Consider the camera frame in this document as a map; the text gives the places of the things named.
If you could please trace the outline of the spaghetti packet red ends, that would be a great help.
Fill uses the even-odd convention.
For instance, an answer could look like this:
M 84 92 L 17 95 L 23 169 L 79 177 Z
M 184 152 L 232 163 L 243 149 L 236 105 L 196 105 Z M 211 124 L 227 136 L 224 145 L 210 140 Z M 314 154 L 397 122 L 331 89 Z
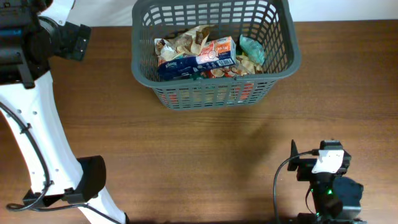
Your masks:
M 244 103 L 254 89 L 253 83 L 232 85 L 195 85 L 174 89 L 155 89 L 159 100 L 168 108 L 189 109 Z

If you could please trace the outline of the beige cookie snack bag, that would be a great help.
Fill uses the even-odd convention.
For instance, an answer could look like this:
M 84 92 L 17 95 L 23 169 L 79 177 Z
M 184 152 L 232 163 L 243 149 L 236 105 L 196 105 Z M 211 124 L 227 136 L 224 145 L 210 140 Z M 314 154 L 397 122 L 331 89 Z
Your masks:
M 254 63 L 245 55 L 237 55 L 236 64 L 227 67 L 237 70 L 239 73 L 237 77 L 264 73 L 263 67 L 261 65 Z

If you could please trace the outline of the teal white small packet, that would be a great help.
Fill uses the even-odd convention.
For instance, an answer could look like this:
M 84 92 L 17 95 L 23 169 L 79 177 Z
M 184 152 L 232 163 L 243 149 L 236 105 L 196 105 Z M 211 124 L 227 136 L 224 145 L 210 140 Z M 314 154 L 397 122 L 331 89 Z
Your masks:
M 256 40 L 249 37 L 240 35 L 239 46 L 243 52 L 252 60 L 254 63 L 263 65 L 265 62 L 265 51 L 263 46 Z

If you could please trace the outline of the beige brown snack bag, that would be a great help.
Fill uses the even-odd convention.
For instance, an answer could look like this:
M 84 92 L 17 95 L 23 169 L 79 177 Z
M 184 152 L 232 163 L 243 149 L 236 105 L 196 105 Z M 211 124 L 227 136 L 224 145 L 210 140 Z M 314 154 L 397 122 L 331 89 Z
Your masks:
M 196 26 L 174 39 L 154 39 L 155 54 L 165 61 L 180 56 L 198 56 L 204 48 L 213 25 Z

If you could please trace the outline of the green Nescafe coffee bag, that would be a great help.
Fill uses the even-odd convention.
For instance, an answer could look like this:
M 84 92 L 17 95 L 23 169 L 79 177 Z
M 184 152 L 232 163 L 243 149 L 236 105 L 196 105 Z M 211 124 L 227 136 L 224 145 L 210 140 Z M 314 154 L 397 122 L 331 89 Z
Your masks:
M 229 67 L 221 67 L 212 70 L 207 70 L 204 72 L 195 72 L 193 75 L 190 75 L 190 78 L 194 80 L 202 80 L 208 78 L 233 78 L 238 76 L 239 73 L 237 70 L 233 70 Z

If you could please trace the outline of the Kleenex tissue multipack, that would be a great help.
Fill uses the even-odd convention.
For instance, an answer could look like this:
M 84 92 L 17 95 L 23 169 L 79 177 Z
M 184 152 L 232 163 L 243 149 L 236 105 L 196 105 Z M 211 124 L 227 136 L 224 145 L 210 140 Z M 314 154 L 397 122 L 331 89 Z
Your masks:
M 198 56 L 181 56 L 158 64 L 163 81 L 188 79 L 195 73 L 236 64 L 236 44 L 231 36 L 207 42 Z

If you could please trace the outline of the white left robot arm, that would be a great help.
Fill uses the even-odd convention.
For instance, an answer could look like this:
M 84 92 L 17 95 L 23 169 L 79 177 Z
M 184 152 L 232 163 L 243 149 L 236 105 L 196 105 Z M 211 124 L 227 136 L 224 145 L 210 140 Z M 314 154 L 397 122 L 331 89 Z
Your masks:
M 68 22 L 73 1 L 1 1 L 1 113 L 27 165 L 31 186 L 11 212 L 78 208 L 91 223 L 127 223 L 106 189 L 101 156 L 74 156 L 53 95 L 49 60 L 83 60 L 91 29 Z

